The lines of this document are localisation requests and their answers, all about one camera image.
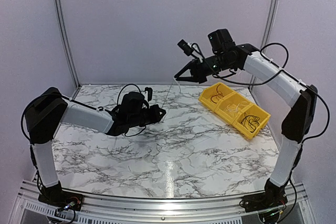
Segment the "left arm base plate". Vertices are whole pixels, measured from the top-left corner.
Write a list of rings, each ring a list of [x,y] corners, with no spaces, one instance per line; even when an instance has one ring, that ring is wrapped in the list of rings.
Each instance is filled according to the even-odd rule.
[[[64,191],[59,188],[42,189],[38,201],[58,207],[62,210],[73,209],[80,211],[83,202],[83,195]]]

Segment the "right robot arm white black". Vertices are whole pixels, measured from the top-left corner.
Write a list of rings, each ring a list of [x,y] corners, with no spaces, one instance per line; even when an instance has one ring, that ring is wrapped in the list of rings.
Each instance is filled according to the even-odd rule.
[[[252,44],[237,44],[228,29],[218,29],[207,35],[212,54],[205,56],[196,42],[180,39],[177,46],[184,55],[192,57],[174,78],[177,81],[205,83],[209,76],[230,84],[244,83],[229,80],[221,72],[228,70],[234,75],[237,70],[247,72],[259,79],[254,85],[268,86],[289,107],[281,123],[281,148],[274,170],[266,180],[264,192],[258,203],[271,207],[285,193],[293,171],[301,161],[306,143],[322,138],[329,129],[331,111],[317,87],[308,85],[286,70],[289,60],[288,48],[280,43],[269,43],[285,51],[285,61],[279,65],[267,57],[262,48]]]

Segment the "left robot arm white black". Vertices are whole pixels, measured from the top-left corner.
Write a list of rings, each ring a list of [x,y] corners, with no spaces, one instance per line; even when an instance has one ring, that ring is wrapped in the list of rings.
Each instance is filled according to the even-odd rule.
[[[47,89],[25,107],[20,126],[30,144],[30,156],[39,175],[42,196],[54,205],[66,202],[66,193],[58,179],[52,140],[63,123],[86,127],[110,136],[127,135],[129,129],[159,123],[166,111],[159,105],[149,105],[152,88],[119,96],[112,110],[94,108],[62,95],[55,87]]]

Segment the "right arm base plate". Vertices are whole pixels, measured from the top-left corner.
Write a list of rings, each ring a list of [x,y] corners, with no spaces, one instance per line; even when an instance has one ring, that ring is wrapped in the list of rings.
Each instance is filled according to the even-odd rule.
[[[257,193],[245,195],[239,202],[240,207],[244,208],[245,212],[253,212],[265,210],[268,208],[275,208],[279,206],[284,206],[288,202],[287,195],[281,195],[277,199],[266,199],[265,193]]]

